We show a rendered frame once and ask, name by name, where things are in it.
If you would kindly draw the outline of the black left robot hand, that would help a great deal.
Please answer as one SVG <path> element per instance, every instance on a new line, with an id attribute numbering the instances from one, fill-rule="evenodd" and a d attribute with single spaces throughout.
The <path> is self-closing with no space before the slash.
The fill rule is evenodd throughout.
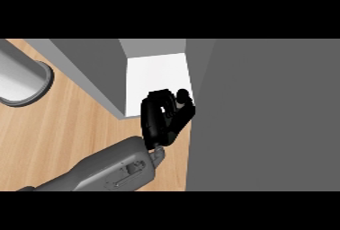
<path id="1" fill-rule="evenodd" d="M 150 150 L 170 146 L 195 115 L 195 105 L 189 91 L 169 89 L 150 92 L 141 103 L 141 127 L 145 145 Z"/>

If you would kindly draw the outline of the grey cabinet with white inside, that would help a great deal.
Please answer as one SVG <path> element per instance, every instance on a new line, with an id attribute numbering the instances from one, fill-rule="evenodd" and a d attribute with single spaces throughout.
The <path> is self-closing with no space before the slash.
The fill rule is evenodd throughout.
<path id="1" fill-rule="evenodd" d="M 151 91 L 192 89 L 184 39 L 28 39 L 117 119 L 141 115 Z"/>

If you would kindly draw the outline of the large flat dark grey door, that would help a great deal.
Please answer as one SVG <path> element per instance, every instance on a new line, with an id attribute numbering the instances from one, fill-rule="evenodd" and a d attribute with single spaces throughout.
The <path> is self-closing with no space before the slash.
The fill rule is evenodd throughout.
<path id="1" fill-rule="evenodd" d="M 340 190 L 340 40 L 219 40 L 188 190 Z"/>

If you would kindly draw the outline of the grey rounded appliance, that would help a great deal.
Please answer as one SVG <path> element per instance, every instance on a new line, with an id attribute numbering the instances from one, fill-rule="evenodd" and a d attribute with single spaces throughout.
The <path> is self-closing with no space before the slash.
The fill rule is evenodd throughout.
<path id="1" fill-rule="evenodd" d="M 0 39 L 0 103 L 9 107 L 36 103 L 53 81 L 52 67 L 33 60 L 6 39 Z"/>

